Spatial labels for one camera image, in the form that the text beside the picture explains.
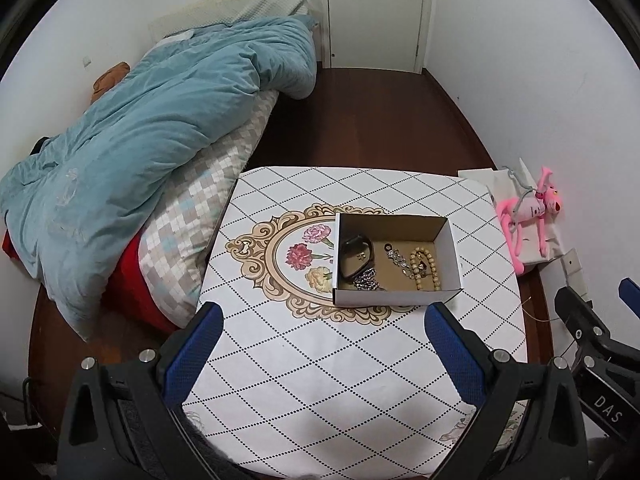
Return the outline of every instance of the silver screw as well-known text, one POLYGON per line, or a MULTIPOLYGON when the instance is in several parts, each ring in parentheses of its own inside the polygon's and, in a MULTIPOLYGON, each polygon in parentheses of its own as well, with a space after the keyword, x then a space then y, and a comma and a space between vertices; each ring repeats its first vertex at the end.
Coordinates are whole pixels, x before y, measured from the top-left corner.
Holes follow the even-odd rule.
POLYGON ((147 350, 143 350, 138 355, 138 359, 140 359, 143 363, 148 363, 153 361, 156 358, 156 351, 148 348, 147 350))
POLYGON ((94 367, 94 365, 95 359, 93 357, 85 357, 80 363, 80 367, 82 368, 82 370, 90 370, 94 367))
POLYGON ((494 359, 499 363, 508 363, 511 355, 506 350, 494 350, 494 359))
POLYGON ((564 370, 565 368, 568 367, 568 364, 565 358, 562 356, 554 357, 554 365, 556 366, 556 368, 559 368, 560 370, 564 370))

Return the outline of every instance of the wooden floor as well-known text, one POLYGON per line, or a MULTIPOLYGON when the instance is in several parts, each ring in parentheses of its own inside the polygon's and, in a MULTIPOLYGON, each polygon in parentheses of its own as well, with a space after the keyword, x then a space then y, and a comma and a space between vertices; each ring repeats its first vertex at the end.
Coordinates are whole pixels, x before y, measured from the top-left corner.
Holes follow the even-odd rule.
MULTIPOLYGON (((259 166, 354 166, 455 176, 458 170, 492 167, 475 133, 428 74, 377 70, 321 71, 303 101, 281 95, 264 136, 249 161, 259 166)), ((537 272, 519 280, 523 301, 535 317, 548 319, 537 272)), ((529 361, 552 352, 547 323, 526 317, 529 361)), ((34 316, 30 376, 34 401, 54 434, 71 379, 87 355, 103 363, 135 358, 158 348, 163 337, 139 323, 109 314, 100 333, 84 343, 41 294, 34 316)))

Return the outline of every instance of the white door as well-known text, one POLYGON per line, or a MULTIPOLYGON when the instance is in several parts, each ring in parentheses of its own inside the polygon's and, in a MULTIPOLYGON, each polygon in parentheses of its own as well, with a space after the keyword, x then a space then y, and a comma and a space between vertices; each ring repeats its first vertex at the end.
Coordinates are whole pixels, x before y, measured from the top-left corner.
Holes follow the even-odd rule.
POLYGON ((328 0, 332 68, 413 72, 423 0, 328 0))

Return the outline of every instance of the blue comforter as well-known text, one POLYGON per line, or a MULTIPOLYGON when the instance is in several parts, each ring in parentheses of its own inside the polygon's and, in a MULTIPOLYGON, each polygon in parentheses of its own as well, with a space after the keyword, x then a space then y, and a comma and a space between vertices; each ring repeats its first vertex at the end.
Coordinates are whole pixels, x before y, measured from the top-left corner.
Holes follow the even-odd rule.
POLYGON ((0 209, 21 261, 82 337, 168 175, 243 124, 258 90, 311 93, 313 24, 261 18, 160 46, 2 179, 0 209))

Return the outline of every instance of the white tablecloth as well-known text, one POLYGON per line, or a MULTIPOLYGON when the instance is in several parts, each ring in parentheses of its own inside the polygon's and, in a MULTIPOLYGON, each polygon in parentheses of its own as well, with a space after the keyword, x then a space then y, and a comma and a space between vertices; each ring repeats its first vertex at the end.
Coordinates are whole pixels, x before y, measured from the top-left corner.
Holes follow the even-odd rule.
MULTIPOLYGON (((222 307, 225 331, 184 409, 212 444, 255 472, 429 474, 473 412, 425 336, 423 307, 330 306, 333 215, 351 208, 447 216, 465 282, 447 306, 487 346, 526 361, 518 285, 486 187, 354 168, 244 173, 200 297, 222 307)), ((514 407, 505 442, 522 411, 514 407)))

